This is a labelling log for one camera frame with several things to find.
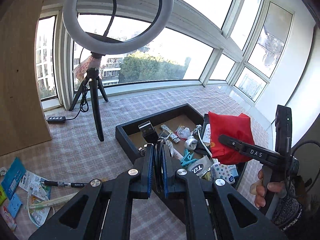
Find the metal screw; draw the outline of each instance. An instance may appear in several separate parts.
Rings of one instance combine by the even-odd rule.
[[[136,170],[136,169],[131,169],[131,170],[128,171],[128,173],[129,173],[129,175],[134,176],[134,175],[137,175],[137,174],[138,174],[138,170]]]
[[[186,175],[187,174],[187,171],[185,170],[185,169],[178,169],[177,170],[177,173],[179,174],[179,175]]]
[[[93,180],[91,180],[91,182],[90,182],[90,184],[91,184],[92,187],[97,187],[97,186],[100,185],[100,183],[101,183],[101,181],[98,180],[98,179],[93,179]]]
[[[223,186],[226,182],[223,179],[216,179],[215,183],[218,186]]]

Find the human hand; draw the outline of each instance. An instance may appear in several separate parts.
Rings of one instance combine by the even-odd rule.
[[[257,208],[264,207],[266,204],[266,200],[264,199],[264,195],[266,193],[265,187],[262,185],[262,179],[263,179],[263,172],[260,170],[258,172],[258,178],[259,180],[252,184],[250,187],[250,193],[253,195],[256,195],[254,204]],[[284,182],[269,182],[268,183],[268,190],[275,193],[280,193],[282,190],[284,190]]]

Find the window sill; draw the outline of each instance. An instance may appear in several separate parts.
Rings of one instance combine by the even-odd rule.
[[[128,97],[136,97],[149,95],[154,93],[161,93],[167,91],[175,91],[182,89],[189,89],[195,86],[202,86],[202,83],[199,80],[175,80],[175,81],[159,81],[159,82],[145,82],[138,84],[128,84],[128,85],[118,85],[105,87],[104,90],[108,96],[109,101],[118,100]],[[98,90],[99,102],[104,102],[100,91]],[[79,108],[80,105],[79,98],[76,108]],[[90,91],[87,94],[87,100],[89,106],[91,106],[91,95]]]
[[[42,105],[43,111],[49,111],[61,106],[60,101],[57,98],[42,101],[41,105]]]
[[[223,85],[228,85],[228,83],[224,80],[208,80],[206,87],[210,87],[210,85],[219,85],[219,86],[223,86]]]

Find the tree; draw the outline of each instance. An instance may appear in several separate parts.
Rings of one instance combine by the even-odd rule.
[[[182,79],[187,68],[161,56],[136,51],[124,58],[119,83]]]
[[[53,97],[56,95],[56,90],[55,88],[53,88],[52,90],[49,90],[45,87],[40,87],[39,88],[39,92],[40,92],[40,98],[48,98],[48,97]]]

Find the white cable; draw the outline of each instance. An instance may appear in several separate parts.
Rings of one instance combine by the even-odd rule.
[[[202,139],[201,139],[201,136],[200,136],[200,131],[198,130],[198,136],[199,136],[199,139],[200,139],[200,142],[202,143],[202,145],[204,146],[205,150],[209,153],[209,155],[211,156],[212,158],[212,154],[211,152],[208,150],[208,148],[205,146],[205,144],[203,143]],[[218,163],[218,159],[212,159],[214,163]]]
[[[5,167],[0,168],[0,176],[6,175],[8,170]]]

